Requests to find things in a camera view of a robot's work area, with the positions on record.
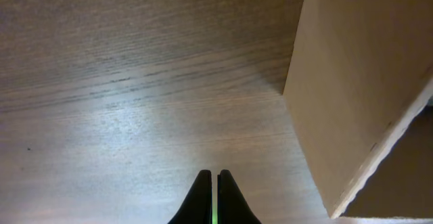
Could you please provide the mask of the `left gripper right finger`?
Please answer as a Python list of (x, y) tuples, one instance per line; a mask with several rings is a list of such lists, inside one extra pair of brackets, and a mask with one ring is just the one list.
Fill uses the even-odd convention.
[(261, 224), (229, 170), (218, 174), (217, 184), (218, 224)]

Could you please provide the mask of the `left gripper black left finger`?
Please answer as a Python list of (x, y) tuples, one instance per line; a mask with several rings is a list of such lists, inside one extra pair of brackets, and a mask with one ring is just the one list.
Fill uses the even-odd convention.
[(168, 224), (212, 223), (212, 175), (201, 170), (191, 185), (184, 201)]

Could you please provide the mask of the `brown cardboard box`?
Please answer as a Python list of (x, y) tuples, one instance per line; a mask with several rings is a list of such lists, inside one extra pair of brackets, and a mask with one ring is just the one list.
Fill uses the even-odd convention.
[(283, 95), (329, 217), (432, 218), (432, 0), (304, 0)]

